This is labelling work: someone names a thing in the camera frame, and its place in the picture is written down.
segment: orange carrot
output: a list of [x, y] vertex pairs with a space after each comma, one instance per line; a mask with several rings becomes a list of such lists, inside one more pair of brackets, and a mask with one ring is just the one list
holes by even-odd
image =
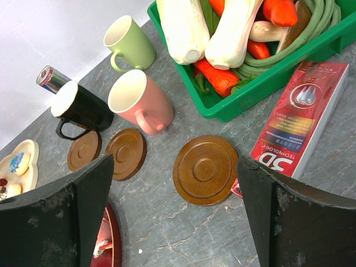
[[225, 0], [209, 0], [211, 7], [221, 17], [225, 8]]
[[194, 63], [194, 66], [204, 74], [205, 78], [210, 82], [215, 92], [222, 97], [231, 95], [231, 89], [240, 81], [233, 71], [218, 70], [214, 68], [206, 58]]
[[249, 39], [247, 51], [257, 60], [265, 60], [271, 56], [266, 43], [254, 42]]
[[[209, 0], [213, 10], [221, 17], [225, 8], [225, 0]], [[257, 60], [264, 60], [270, 57], [269, 50], [265, 43], [255, 43], [249, 40], [247, 51], [253, 55]]]
[[279, 27], [292, 27], [298, 22], [293, 0], [265, 0], [263, 14]]

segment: wooden coaster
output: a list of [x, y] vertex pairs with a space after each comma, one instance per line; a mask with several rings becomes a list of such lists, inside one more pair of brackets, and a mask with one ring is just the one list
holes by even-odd
[[69, 149], [67, 163], [71, 171], [76, 171], [98, 158], [101, 150], [101, 136], [91, 131], [74, 141]]
[[133, 177], [144, 164], [146, 140], [137, 130], [125, 129], [110, 140], [105, 153], [113, 154], [115, 160], [112, 178], [115, 181], [125, 181]]
[[173, 167], [177, 192], [189, 203], [215, 205], [226, 200], [236, 180], [238, 153], [219, 136], [200, 136], [178, 153]]

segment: crate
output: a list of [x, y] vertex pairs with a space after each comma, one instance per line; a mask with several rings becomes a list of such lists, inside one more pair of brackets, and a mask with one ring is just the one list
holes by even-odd
[[[305, 44], [227, 98], [220, 97], [210, 85], [208, 87], [211, 90], [207, 94], [197, 90], [192, 83], [194, 75], [191, 66], [174, 62], [199, 113], [205, 118], [217, 118], [220, 122], [228, 122], [284, 87], [301, 61], [325, 61], [336, 53], [342, 53], [346, 46], [356, 41], [354, 33], [356, 1], [335, 0], [335, 2], [342, 12], [342, 20], [338, 25]], [[147, 13], [167, 47], [155, 1], [148, 8]]]

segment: soda can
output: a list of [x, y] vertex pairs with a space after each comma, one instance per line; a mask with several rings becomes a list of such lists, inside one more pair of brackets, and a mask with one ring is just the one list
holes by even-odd
[[57, 71], [55, 68], [46, 66], [37, 76], [36, 82], [39, 86], [56, 94], [61, 87], [70, 80], [71, 79]]

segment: pink mug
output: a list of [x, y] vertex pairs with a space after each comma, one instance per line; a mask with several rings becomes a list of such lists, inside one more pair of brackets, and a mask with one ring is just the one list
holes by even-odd
[[171, 102], [141, 70], [123, 74], [112, 86], [107, 102], [112, 112], [149, 135], [159, 134], [173, 120]]

